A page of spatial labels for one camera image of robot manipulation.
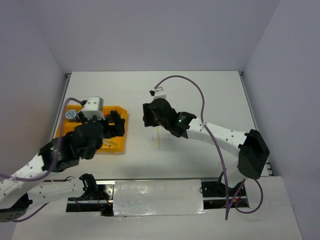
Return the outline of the yellow thin pen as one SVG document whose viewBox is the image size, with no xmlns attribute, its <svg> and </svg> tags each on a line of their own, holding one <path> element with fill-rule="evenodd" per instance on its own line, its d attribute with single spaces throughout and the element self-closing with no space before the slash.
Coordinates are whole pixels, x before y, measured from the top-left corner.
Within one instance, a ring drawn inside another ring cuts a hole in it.
<svg viewBox="0 0 320 240">
<path fill-rule="evenodd" d="M 156 139 L 157 139 L 157 149 L 161 149 L 160 131 L 159 127 L 156 127 Z"/>
</svg>

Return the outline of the grey-blue round tin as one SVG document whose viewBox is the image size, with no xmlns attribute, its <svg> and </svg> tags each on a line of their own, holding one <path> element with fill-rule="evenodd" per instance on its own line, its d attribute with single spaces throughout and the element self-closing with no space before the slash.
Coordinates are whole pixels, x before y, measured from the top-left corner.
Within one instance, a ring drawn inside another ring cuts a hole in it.
<svg viewBox="0 0 320 240">
<path fill-rule="evenodd" d="M 75 109 L 69 109 L 65 112 L 64 117 L 68 122 L 76 122 L 78 119 L 78 113 Z"/>
</svg>

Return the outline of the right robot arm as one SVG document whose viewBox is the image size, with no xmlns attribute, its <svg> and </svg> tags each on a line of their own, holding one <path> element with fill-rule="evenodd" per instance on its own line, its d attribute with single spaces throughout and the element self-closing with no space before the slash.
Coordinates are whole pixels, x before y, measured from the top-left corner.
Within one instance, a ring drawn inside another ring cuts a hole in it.
<svg viewBox="0 0 320 240">
<path fill-rule="evenodd" d="M 192 113 L 177 112 L 164 98 L 144 103 L 142 109 L 145 127 L 161 126 L 177 138 L 202 141 L 235 156 L 235 168 L 225 169 L 227 178 L 217 184 L 221 195 L 230 195 L 246 179 L 262 176 L 270 150 L 258 130 L 236 131 L 205 122 Z"/>
</svg>

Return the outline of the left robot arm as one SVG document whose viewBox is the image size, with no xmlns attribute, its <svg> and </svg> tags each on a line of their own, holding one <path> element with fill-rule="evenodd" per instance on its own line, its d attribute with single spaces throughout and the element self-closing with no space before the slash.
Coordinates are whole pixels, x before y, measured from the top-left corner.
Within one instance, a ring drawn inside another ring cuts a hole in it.
<svg viewBox="0 0 320 240">
<path fill-rule="evenodd" d="M 104 139 L 123 137 L 125 119 L 112 110 L 105 119 L 81 118 L 81 123 L 64 136 L 52 139 L 33 159 L 10 177 L 0 181 L 0 221 L 22 222 L 22 216 L 37 206 L 68 198 L 91 200 L 99 191 L 92 174 L 60 183 L 44 184 L 54 175 L 91 160 Z"/>
</svg>

